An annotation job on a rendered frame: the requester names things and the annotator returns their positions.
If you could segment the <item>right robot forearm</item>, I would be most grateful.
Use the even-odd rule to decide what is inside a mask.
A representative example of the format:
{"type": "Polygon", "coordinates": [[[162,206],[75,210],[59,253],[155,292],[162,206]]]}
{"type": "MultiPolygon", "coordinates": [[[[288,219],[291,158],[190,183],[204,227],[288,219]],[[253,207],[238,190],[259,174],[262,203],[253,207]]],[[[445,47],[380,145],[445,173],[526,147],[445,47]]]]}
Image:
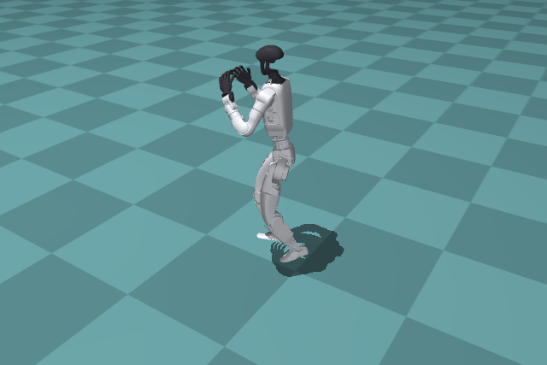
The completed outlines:
{"type": "Polygon", "coordinates": [[[260,89],[257,88],[257,90],[256,90],[256,88],[252,85],[252,86],[247,88],[247,91],[252,96],[252,98],[254,100],[256,100],[256,96],[260,92],[260,89]]]}

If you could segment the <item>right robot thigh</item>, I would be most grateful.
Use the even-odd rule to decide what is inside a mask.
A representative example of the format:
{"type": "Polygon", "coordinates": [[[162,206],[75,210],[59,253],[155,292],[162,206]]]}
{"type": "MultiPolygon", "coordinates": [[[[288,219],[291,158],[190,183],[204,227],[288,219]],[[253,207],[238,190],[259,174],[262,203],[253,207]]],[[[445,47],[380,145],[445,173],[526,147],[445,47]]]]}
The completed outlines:
{"type": "Polygon", "coordinates": [[[255,199],[258,203],[260,203],[262,183],[271,162],[274,162],[273,151],[271,151],[270,154],[265,158],[256,176],[255,199]]]}

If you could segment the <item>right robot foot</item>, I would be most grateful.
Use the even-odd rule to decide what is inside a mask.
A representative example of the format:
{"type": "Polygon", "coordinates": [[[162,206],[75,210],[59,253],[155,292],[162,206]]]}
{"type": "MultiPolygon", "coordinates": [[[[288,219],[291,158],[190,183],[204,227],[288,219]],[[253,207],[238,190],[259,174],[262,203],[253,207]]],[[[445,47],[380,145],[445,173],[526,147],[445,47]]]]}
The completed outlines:
{"type": "Polygon", "coordinates": [[[256,236],[258,238],[264,238],[264,239],[279,241],[278,239],[274,238],[272,233],[258,233],[256,236]]]}

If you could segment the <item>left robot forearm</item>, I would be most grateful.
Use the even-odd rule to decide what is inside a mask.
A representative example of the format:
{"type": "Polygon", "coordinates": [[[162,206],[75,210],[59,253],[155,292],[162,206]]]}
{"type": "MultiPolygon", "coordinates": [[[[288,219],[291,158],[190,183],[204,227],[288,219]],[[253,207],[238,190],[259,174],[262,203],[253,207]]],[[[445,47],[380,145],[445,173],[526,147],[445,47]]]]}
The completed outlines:
{"type": "Polygon", "coordinates": [[[232,126],[240,133],[245,134],[248,131],[248,125],[244,122],[244,117],[239,113],[238,106],[234,102],[231,102],[229,95],[227,94],[222,98],[222,102],[225,105],[225,111],[231,119],[232,126]]]}

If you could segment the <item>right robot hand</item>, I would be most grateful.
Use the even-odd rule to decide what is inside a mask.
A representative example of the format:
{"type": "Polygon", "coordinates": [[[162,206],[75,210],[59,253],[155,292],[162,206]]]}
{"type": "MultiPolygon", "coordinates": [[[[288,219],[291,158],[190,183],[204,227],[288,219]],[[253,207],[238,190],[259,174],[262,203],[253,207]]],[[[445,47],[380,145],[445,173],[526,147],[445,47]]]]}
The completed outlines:
{"type": "Polygon", "coordinates": [[[251,76],[250,76],[250,69],[247,68],[248,72],[245,71],[244,67],[243,66],[239,66],[239,67],[235,67],[235,69],[233,69],[233,72],[230,73],[230,75],[234,75],[236,73],[236,78],[239,82],[243,83],[244,84],[244,88],[247,90],[248,87],[250,86],[254,86],[257,90],[257,86],[255,84],[255,82],[253,80],[251,80],[251,76]],[[243,70],[241,70],[241,69],[243,70]],[[239,71],[237,71],[237,70],[239,71]],[[235,73],[234,73],[235,72],[235,73]]]}

